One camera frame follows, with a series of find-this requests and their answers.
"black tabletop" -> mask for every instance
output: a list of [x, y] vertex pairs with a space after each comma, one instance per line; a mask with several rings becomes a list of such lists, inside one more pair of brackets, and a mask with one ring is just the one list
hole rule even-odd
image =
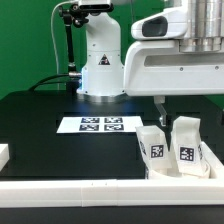
[[[145, 167], [135, 133], [56, 134], [64, 116], [141, 116], [170, 141], [178, 116], [201, 119], [201, 138], [224, 159], [222, 109], [203, 96], [167, 97], [171, 124], [161, 127], [152, 97], [96, 104], [65, 91], [14, 92], [0, 101], [0, 143], [10, 160], [0, 180], [142, 179]], [[1, 223], [220, 223], [223, 206], [140, 206], [0, 209]]]

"green wall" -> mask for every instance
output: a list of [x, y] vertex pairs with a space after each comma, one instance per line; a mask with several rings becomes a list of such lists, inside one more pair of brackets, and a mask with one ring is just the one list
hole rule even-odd
[[[62, 1], [0, 1], [0, 99], [9, 92], [26, 90], [40, 79], [56, 74], [50, 19], [54, 6], [60, 2]], [[161, 0], [134, 2], [136, 20], [155, 14], [162, 9]], [[110, 15], [121, 25], [121, 59], [124, 62], [127, 49], [133, 42], [130, 35], [131, 7], [130, 5], [116, 6]], [[66, 72], [67, 50], [64, 25], [58, 15], [55, 16], [54, 21], [61, 72]], [[73, 35], [75, 61], [80, 69], [86, 61], [84, 28], [74, 28]], [[223, 97], [210, 97], [210, 99], [224, 106]]]

